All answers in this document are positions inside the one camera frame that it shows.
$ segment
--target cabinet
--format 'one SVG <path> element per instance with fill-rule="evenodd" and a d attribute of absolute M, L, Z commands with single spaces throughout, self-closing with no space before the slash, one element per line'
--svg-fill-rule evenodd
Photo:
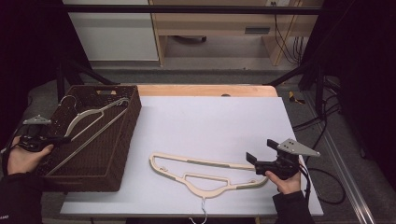
<path fill-rule="evenodd" d="M 65 4 L 147 5 L 147 0 L 64 0 Z M 149 13 L 69 13 L 91 62 L 158 61 Z"/>
<path fill-rule="evenodd" d="M 265 7 L 270 0 L 149 0 L 151 5 L 188 6 L 243 6 Z M 322 0 L 282 1 L 287 7 L 320 7 Z M 270 55 L 273 65 L 278 65 L 282 57 L 282 43 L 276 26 L 282 36 L 310 36 L 315 25 L 316 15 L 243 15 L 243 14 L 176 14 L 155 13 L 152 15 L 157 39 L 160 63 L 166 50 L 169 35 L 260 35 Z"/>

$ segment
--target white table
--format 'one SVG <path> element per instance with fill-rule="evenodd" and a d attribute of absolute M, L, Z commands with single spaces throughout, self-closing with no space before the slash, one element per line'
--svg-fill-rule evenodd
<path fill-rule="evenodd" d="M 261 161 L 274 161 L 268 138 L 295 139 L 289 118 L 278 97 L 142 96 L 142 110 L 118 192 L 74 192 L 64 201 L 62 214 L 106 217 L 203 216 L 202 199 L 185 185 L 155 173 L 149 165 L 152 152 L 201 160 L 245 163 L 246 152 Z M 185 172 L 227 176 L 232 181 L 262 178 L 254 172 L 164 162 L 174 174 Z M 216 181 L 193 180 L 203 189 Z M 225 191 L 205 200 L 210 217 L 260 217 L 276 214 L 272 197 L 276 186 L 268 181 L 259 189 Z M 313 186 L 309 209 L 323 215 Z"/>

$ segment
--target sleeve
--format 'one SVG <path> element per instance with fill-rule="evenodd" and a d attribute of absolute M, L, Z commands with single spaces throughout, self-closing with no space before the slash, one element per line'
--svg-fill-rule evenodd
<path fill-rule="evenodd" d="M 278 224 L 304 223 L 314 224 L 308 204 L 301 191 L 291 194 L 279 193 L 273 197 L 278 215 Z"/>
<path fill-rule="evenodd" d="M 0 224 L 41 224 L 42 180 L 33 174 L 7 175 L 0 181 Z"/>

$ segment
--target cable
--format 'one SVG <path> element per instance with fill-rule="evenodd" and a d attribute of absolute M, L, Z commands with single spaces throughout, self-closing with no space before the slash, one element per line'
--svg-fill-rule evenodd
<path fill-rule="evenodd" d="M 337 94 L 340 92 L 340 87 L 330 82 L 326 77 L 324 78 L 323 86 L 326 87 L 326 90 L 330 91 L 333 94 Z"/>
<path fill-rule="evenodd" d="M 300 165 L 299 170 L 305 176 L 306 179 L 305 200 L 306 203 L 309 203 L 309 196 L 311 194 L 311 180 L 309 179 L 309 174 L 305 167 Z"/>
<path fill-rule="evenodd" d="M 3 174 L 8 175 L 8 170 L 7 170 L 7 165 L 8 165 L 8 158 L 9 158 L 9 153 L 12 148 L 14 148 L 16 145 L 12 145 L 12 142 L 14 141 L 15 136 L 17 133 L 20 131 L 20 129 L 24 125 L 18 126 L 18 128 L 14 131 L 14 133 L 9 137 L 6 147 L 1 150 L 1 159 L 2 159 L 2 168 L 3 168 Z"/>
<path fill-rule="evenodd" d="M 345 190 L 343 184 L 341 183 L 341 181 L 340 181 L 335 175 L 332 175 L 332 174 L 330 174 L 329 172 L 326 172 L 326 171 L 324 171 L 324 170 L 320 170 L 320 169 L 318 169 L 318 168 L 308 168 L 308 171 L 309 171 L 309 172 L 311 172 L 311 171 L 317 171 L 317 172 L 321 172 L 321 173 L 323 173 L 323 174 L 325 174 L 325 175 L 328 175 L 328 176 L 332 177 L 335 181 L 337 181 L 337 183 L 338 183 L 338 184 L 340 185 L 340 187 L 341 187 L 342 196 L 341 196 L 341 199 L 340 199 L 339 201 L 331 202 L 331 201 L 324 200 L 323 198 L 321 198 L 320 196 L 318 196 L 318 199 L 319 199 L 321 202 L 323 202 L 323 203 L 328 203 L 328 204 L 333 204 L 333 205 L 341 204 L 341 203 L 344 202 L 344 200 L 345 200 L 346 197 L 347 197 L 347 192 L 346 192 L 346 190 Z"/>
<path fill-rule="evenodd" d="M 328 116 L 329 116 L 330 114 L 336 112 L 336 111 L 339 111 L 339 108 L 337 108 L 337 109 L 335 109 L 335 110 L 332 110 L 332 109 L 335 108 L 336 106 L 339 106 L 338 103 L 335 104 L 335 105 L 332 105 L 329 109 L 326 109 L 327 103 L 329 102 L 329 100 L 331 100 L 331 99 L 334 98 L 334 97 L 337 97 L 337 94 L 331 95 L 331 96 L 329 96 L 326 100 L 323 101 L 324 106 L 323 106 L 323 113 L 322 113 L 322 114 L 323 114 L 324 116 L 323 116 L 322 118 L 321 118 L 321 117 L 315 117 L 315 118 L 313 118 L 313 119 L 311 119 L 311 120 L 309 120 L 309 121 L 307 121 L 307 122 L 305 122 L 305 123 L 303 123 L 303 124 L 300 124 L 300 125 L 297 125 L 297 126 L 294 126 L 294 127 L 293 127 L 293 131 L 294 131 L 294 132 L 298 132 L 298 131 L 303 130 L 303 129 L 306 129 L 307 127 L 310 127 L 310 126 L 312 126 L 312 125 L 314 125 L 314 124 L 319 124 L 319 123 L 321 123 L 322 121 L 324 121 L 324 127 L 322 128 L 322 130 L 321 130 L 321 132 L 320 132 L 320 135 L 319 135 L 317 141 L 316 141 L 316 142 L 314 143 L 314 145 L 311 147 L 311 148 L 314 149 L 314 150 L 315 150 L 315 148 L 317 147 L 317 145 L 318 145 L 318 143 L 319 143 L 321 137 L 323 136 L 323 134 L 324 134 L 325 131 L 326 131 L 326 128 L 327 128 L 327 118 L 328 118 Z M 305 161 L 305 164 L 308 164 L 309 158 L 310 158 L 309 156 L 305 158 L 305 160 L 304 160 L 304 161 Z"/>
<path fill-rule="evenodd" d="M 275 7 L 275 6 L 276 6 L 276 3 L 271 3 L 271 6 L 272 6 L 272 7 Z M 282 50 L 283 55 L 285 56 L 285 58 L 288 60 L 289 63 L 300 64 L 300 63 L 301 63 L 301 59 L 302 59 L 302 51 L 303 51 L 303 46 L 302 46 L 302 44 L 303 44 L 303 41 L 301 41 L 301 42 L 300 42 L 301 45 L 298 46 L 298 44 L 296 44 L 296 42 L 298 42 L 298 39 L 299 39 L 299 38 L 298 38 L 298 37 L 295 37 L 295 38 L 294 38 L 294 43 L 293 43 L 293 55 L 291 55 L 291 53 L 290 53 L 290 51 L 289 51 L 289 49 L 288 49 L 287 43 L 286 43 L 286 39 L 283 38 L 282 34 L 280 33 L 280 31 L 279 31 L 279 29 L 278 29 L 278 26 L 277 26 L 277 16 L 276 16 L 276 14 L 274 14 L 274 18 L 275 18 L 275 29 L 276 29 L 276 30 L 275 30 L 275 40 L 276 40 L 276 43 L 278 44 L 278 46 L 279 46 L 280 49 Z M 281 38 L 281 40 L 282 40 L 282 44 L 283 44 L 283 46 L 285 47 L 286 52 L 287 52 L 288 54 L 286 54 L 285 50 L 283 50 L 283 47 L 279 44 L 279 41 L 277 40 L 277 35 L 276 35 L 276 33 L 279 33 L 279 36 L 280 36 L 280 38 Z"/>
<path fill-rule="evenodd" d="M 201 209 L 202 209 L 202 210 L 204 211 L 204 213 L 205 213 L 205 220 L 204 220 L 204 222 L 202 222 L 201 224 L 205 224 L 205 223 L 206 223 L 206 220 L 207 220 L 207 212 L 206 212 L 206 210 L 205 210 L 205 198 L 202 198 Z M 191 220 L 192 224 L 196 224 L 196 223 L 194 222 L 194 220 L 192 219 L 192 217 L 189 217 L 189 220 Z"/>

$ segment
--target wicker basket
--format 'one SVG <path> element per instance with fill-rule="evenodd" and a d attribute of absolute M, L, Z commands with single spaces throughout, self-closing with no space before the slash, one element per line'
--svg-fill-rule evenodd
<path fill-rule="evenodd" d="M 131 138 L 142 106 L 136 86 L 72 86 L 52 115 L 52 123 L 46 130 L 51 136 L 65 135 L 70 122 L 78 113 L 103 108 L 124 97 L 130 99 L 129 103 L 111 106 L 104 111 L 102 117 L 101 113 L 96 113 L 80 120 L 70 133 L 71 137 L 97 121 L 71 143 L 52 150 L 37 168 L 37 173 L 44 179 L 45 191 L 120 189 Z M 124 114 L 115 119 L 121 112 Z M 78 154 L 48 175 L 101 129 L 104 130 Z"/>

